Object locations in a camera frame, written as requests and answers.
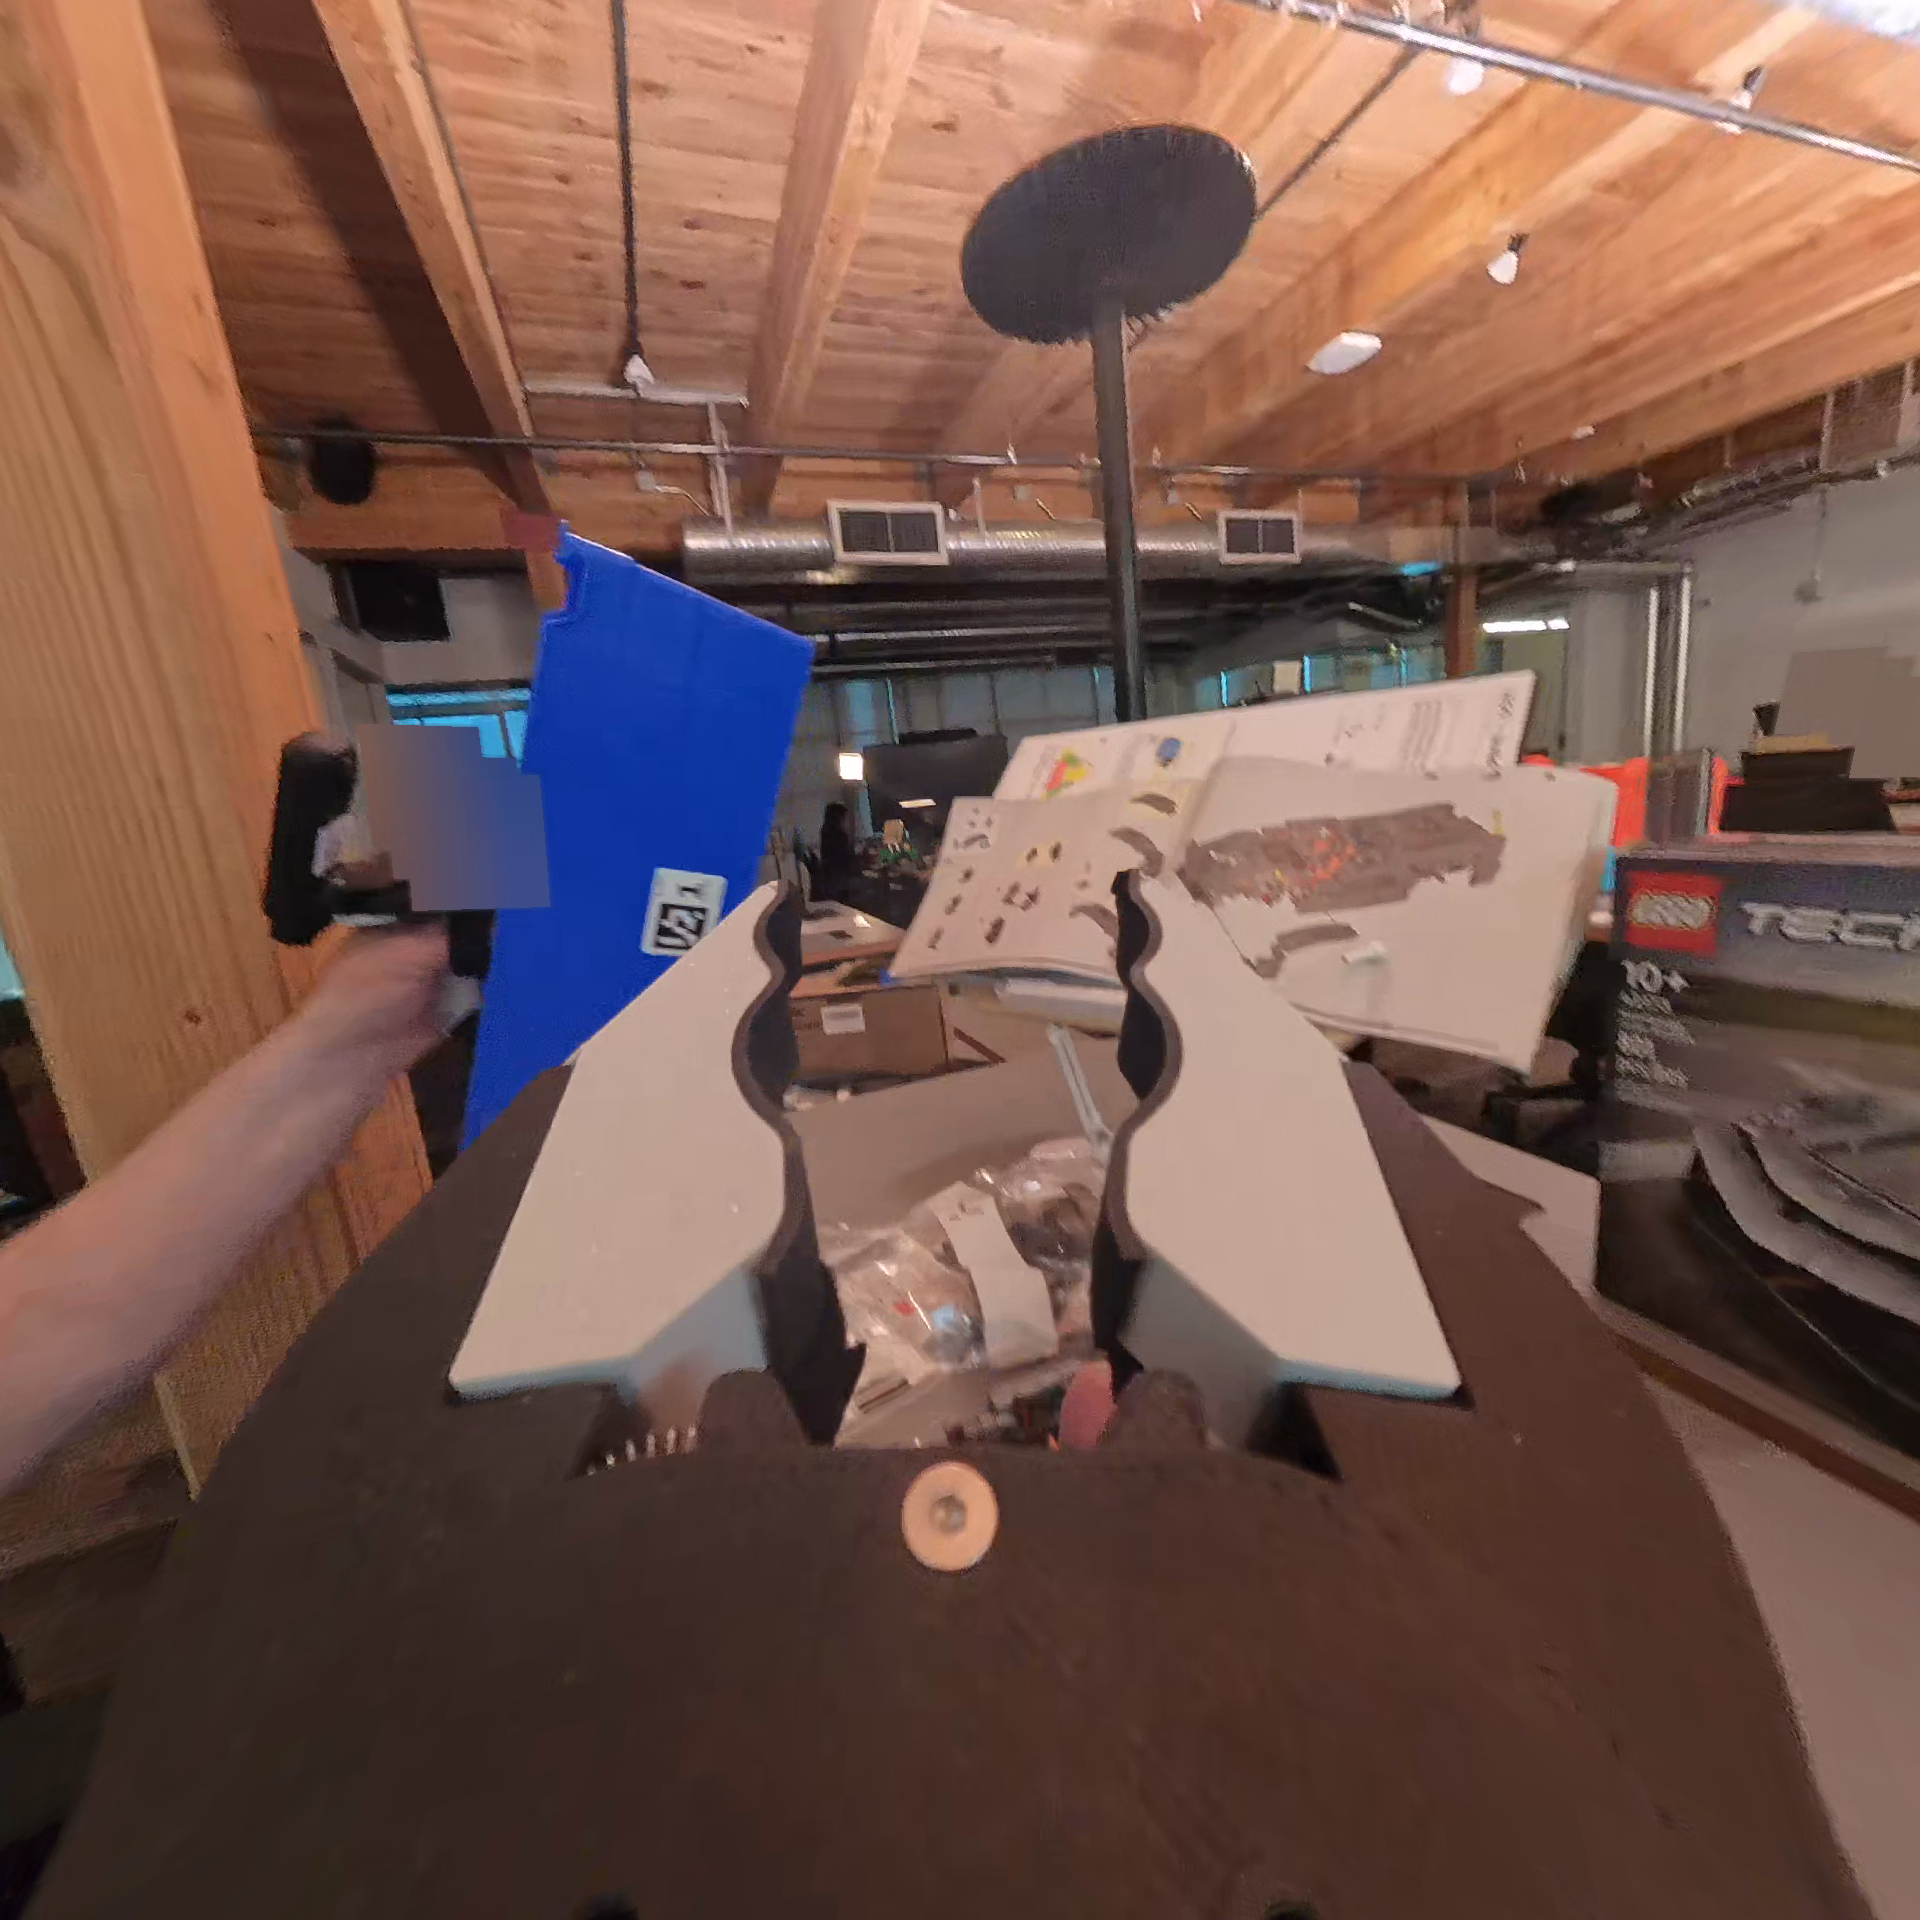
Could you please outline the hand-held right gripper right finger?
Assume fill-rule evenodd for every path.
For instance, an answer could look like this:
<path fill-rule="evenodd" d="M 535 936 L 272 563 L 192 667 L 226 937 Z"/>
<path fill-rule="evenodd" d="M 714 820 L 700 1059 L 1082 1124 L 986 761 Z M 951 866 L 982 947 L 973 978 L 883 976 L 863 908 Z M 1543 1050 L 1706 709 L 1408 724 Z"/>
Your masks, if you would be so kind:
<path fill-rule="evenodd" d="M 1461 1368 L 1340 1050 L 1175 881 L 1114 885 L 1120 1075 L 1100 1342 L 1262 1445 L 1309 1388 L 1445 1406 Z"/>

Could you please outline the thick wooden post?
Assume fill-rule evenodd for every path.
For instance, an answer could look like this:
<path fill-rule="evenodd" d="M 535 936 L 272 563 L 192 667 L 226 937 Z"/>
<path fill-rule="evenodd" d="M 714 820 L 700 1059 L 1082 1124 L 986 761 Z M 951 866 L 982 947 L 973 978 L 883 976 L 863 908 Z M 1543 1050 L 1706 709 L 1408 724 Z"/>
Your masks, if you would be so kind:
<path fill-rule="evenodd" d="M 5 945 L 85 1192 L 299 1018 L 344 932 L 283 952 L 261 914 L 277 757 L 319 709 L 141 5 L 5 5 L 3 203 Z M 424 1193 L 406 1077 L 16 1489 L 126 1402 L 204 1482 Z"/>

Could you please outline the white book stand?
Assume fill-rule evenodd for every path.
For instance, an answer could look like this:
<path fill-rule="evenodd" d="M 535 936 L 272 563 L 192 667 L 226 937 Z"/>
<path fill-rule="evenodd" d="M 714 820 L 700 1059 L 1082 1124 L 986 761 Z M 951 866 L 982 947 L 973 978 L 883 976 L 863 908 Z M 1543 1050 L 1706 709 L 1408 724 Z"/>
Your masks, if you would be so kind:
<path fill-rule="evenodd" d="M 1046 1021 L 1044 1033 L 1088 1147 L 1094 1160 L 1107 1162 L 1114 1153 L 1115 1129 L 1096 1099 L 1077 1036 L 1072 1028 L 1055 1021 Z"/>

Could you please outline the cardboard box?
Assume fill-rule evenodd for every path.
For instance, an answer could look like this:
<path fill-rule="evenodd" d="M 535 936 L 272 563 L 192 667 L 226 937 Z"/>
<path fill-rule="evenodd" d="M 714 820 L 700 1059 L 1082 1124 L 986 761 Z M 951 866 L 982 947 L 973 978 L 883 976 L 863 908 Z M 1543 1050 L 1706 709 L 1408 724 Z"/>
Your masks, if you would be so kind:
<path fill-rule="evenodd" d="M 920 1080 L 951 1067 L 944 996 L 930 984 L 846 986 L 823 976 L 788 995 L 802 1084 Z"/>

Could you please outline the lego set box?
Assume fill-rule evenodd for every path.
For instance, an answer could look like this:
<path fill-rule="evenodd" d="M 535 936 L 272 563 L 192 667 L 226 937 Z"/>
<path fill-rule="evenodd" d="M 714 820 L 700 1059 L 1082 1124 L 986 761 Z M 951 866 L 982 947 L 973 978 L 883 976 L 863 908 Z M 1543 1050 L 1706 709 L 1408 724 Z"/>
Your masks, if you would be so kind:
<path fill-rule="evenodd" d="M 1916 838 L 1621 854 L 1612 954 L 1598 1294 L 1916 1458 Z"/>

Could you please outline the black box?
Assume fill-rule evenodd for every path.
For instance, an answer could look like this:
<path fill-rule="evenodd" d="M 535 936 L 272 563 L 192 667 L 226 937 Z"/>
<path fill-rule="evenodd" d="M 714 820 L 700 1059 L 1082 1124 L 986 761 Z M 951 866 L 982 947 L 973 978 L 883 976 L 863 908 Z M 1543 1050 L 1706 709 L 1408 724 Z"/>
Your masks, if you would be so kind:
<path fill-rule="evenodd" d="M 1855 774 L 1855 748 L 1824 736 L 1760 736 L 1718 804 L 1718 833 L 1894 833 L 1885 786 Z"/>

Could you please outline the blue bin with square tag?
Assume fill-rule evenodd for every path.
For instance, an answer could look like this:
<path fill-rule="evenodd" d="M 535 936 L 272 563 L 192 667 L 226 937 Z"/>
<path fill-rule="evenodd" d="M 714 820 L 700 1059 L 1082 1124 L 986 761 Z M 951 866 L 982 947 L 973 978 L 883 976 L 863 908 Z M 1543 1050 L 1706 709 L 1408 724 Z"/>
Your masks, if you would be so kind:
<path fill-rule="evenodd" d="M 474 1145 L 762 882 L 814 646 L 560 530 L 519 769 L 547 908 L 496 914 L 463 1105 Z"/>

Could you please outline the person's left forearm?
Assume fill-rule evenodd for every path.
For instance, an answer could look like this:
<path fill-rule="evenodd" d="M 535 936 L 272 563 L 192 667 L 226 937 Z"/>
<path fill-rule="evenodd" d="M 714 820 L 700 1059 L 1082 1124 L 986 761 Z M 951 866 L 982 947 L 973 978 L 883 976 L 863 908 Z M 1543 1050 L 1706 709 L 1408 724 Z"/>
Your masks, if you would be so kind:
<path fill-rule="evenodd" d="M 301 1013 L 5 1243 L 5 1492 L 158 1368 L 403 1070 L 370 1014 Z"/>

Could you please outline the silver ventilation duct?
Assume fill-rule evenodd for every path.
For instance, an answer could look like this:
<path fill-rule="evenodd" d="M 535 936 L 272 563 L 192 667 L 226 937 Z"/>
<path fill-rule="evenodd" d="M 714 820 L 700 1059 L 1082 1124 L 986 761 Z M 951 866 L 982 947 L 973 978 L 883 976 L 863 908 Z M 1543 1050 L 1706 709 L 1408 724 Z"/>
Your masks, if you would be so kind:
<path fill-rule="evenodd" d="M 1292 572 L 1392 572 L 1432 577 L 1455 564 L 1450 532 L 1430 526 L 1302 522 L 1299 568 L 1221 568 L 1216 515 L 1136 528 L 1139 572 L 1149 584 L 1195 584 Z M 949 520 L 949 568 L 837 568 L 824 515 L 818 520 L 722 522 L 686 520 L 679 561 L 698 585 L 853 585 L 888 579 L 952 579 L 986 584 L 1084 584 L 1102 579 L 1109 563 L 1096 520 L 1032 524 Z"/>

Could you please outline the orange bag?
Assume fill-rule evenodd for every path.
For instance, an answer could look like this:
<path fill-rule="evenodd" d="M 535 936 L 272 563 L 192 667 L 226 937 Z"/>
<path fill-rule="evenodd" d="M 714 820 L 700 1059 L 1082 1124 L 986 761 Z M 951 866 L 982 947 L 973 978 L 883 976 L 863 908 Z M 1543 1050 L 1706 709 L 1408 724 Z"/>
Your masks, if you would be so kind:
<path fill-rule="evenodd" d="M 1615 850 L 1679 846 L 1720 826 L 1727 769 L 1714 753 L 1634 757 L 1592 770 L 1615 789 Z"/>

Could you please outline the instruction booklet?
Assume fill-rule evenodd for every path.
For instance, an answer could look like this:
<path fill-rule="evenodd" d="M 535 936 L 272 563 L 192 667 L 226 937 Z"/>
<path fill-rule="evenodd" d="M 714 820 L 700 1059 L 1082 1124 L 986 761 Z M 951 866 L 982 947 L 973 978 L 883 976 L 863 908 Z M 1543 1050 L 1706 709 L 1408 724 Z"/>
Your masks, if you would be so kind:
<path fill-rule="evenodd" d="M 1120 984 L 1117 881 L 1212 914 L 1320 1026 L 1532 1062 L 1589 937 L 1615 789 L 1523 758 L 1534 672 L 1026 739 L 949 808 L 901 984 Z"/>

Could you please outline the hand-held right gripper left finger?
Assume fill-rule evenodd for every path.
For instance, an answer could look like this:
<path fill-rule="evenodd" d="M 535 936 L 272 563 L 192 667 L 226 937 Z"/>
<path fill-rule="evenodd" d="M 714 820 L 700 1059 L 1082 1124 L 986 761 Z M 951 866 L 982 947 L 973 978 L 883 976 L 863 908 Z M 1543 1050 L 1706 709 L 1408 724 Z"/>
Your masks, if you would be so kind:
<path fill-rule="evenodd" d="M 754 1371 L 808 1443 L 837 1438 L 863 1350 L 783 1107 L 800 925 L 795 892 L 762 885 L 571 1054 L 453 1397 L 606 1388 L 666 1436 Z"/>

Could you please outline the clear bag with white strip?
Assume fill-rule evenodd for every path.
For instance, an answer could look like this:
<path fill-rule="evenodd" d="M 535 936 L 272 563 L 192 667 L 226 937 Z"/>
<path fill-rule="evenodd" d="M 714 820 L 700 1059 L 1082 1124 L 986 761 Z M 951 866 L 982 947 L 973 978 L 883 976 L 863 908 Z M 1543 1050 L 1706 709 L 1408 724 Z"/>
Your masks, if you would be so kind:
<path fill-rule="evenodd" d="M 1102 1144 L 1044 1138 L 966 1170 L 907 1209 L 821 1230 L 861 1365 L 844 1434 L 920 1388 L 1028 1377 L 1092 1354 Z"/>

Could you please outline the person's left hand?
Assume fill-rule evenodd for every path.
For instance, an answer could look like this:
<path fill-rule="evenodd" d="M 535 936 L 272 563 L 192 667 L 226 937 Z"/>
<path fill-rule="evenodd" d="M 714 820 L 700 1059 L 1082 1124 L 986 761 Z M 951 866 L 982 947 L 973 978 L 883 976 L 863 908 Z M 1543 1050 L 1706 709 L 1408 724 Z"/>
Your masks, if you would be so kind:
<path fill-rule="evenodd" d="M 443 920 L 351 928 L 304 1014 L 331 1054 L 410 1073 L 478 1010 L 478 980 L 450 963 Z"/>

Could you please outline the dark monitor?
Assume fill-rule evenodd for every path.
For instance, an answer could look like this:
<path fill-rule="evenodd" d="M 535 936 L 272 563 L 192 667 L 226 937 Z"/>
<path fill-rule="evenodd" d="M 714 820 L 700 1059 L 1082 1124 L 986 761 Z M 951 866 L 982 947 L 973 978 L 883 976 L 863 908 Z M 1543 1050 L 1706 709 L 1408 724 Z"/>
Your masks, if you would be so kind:
<path fill-rule="evenodd" d="M 1011 758 L 1002 733 L 938 732 L 861 749 L 869 826 L 903 822 L 906 842 L 933 858 L 944 842 L 951 804 L 987 797 Z"/>

